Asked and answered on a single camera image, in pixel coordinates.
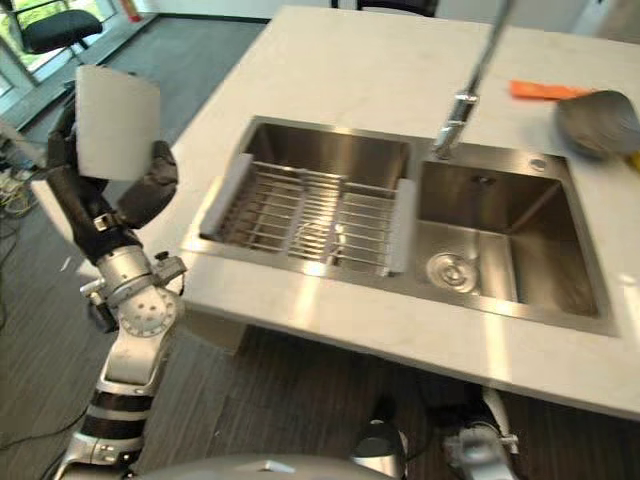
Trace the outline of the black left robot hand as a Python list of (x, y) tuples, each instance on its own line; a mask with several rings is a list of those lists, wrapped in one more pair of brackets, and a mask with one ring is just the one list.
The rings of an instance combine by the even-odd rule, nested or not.
[(47, 136), (45, 174), (32, 191), (63, 238), (97, 264), (154, 220), (179, 174), (160, 132), (158, 87), (96, 65), (77, 69), (75, 89)]

